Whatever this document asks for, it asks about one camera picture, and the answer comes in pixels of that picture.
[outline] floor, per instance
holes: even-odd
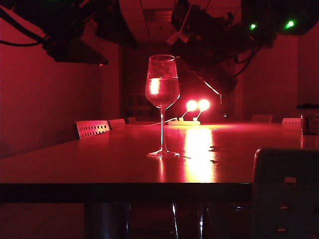
[[[178,204],[180,239],[198,238],[198,206]],[[85,239],[83,212],[83,204],[0,204],[0,239]],[[170,204],[133,203],[131,238],[174,239],[172,219]]]

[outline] water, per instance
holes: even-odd
[[[157,108],[169,108],[179,98],[178,79],[175,77],[147,79],[145,96]]]

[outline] light bulb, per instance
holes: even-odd
[[[194,111],[197,109],[197,102],[194,100],[190,100],[186,104],[187,111]]]
[[[210,103],[208,100],[203,99],[198,102],[198,107],[201,112],[208,110]]]

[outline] green light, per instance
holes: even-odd
[[[250,29],[251,29],[251,30],[254,30],[256,27],[257,27],[257,25],[254,24],[254,23],[250,25]]]
[[[285,29],[289,29],[291,27],[295,26],[295,21],[290,20],[287,22],[287,24],[285,25]]]

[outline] glass base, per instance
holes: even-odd
[[[151,158],[159,158],[159,159],[163,159],[163,158],[175,158],[175,157],[179,157],[179,153],[175,153],[175,152],[171,152],[168,150],[158,150],[155,151],[153,153],[148,153],[147,157],[151,157]]]

